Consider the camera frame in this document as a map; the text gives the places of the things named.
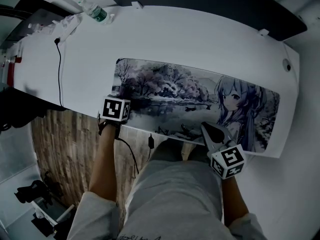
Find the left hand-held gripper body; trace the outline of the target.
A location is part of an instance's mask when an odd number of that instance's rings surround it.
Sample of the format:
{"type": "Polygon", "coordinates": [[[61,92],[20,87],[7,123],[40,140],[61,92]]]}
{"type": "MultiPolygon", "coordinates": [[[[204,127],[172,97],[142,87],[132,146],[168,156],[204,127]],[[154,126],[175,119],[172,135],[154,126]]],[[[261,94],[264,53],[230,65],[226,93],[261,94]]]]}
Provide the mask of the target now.
{"type": "Polygon", "coordinates": [[[99,117],[115,122],[127,121],[131,102],[111,96],[104,96],[99,110],[99,117]]]}

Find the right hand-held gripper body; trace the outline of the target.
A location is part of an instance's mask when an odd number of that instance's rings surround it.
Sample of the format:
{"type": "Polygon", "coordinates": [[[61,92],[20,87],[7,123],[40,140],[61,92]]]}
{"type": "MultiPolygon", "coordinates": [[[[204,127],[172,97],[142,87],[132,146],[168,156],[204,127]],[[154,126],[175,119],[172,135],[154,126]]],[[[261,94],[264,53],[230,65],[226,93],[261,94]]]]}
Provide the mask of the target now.
{"type": "Polygon", "coordinates": [[[243,171],[247,156],[227,128],[204,121],[201,123],[201,132],[208,149],[209,165],[221,179],[234,177],[243,171]]]}

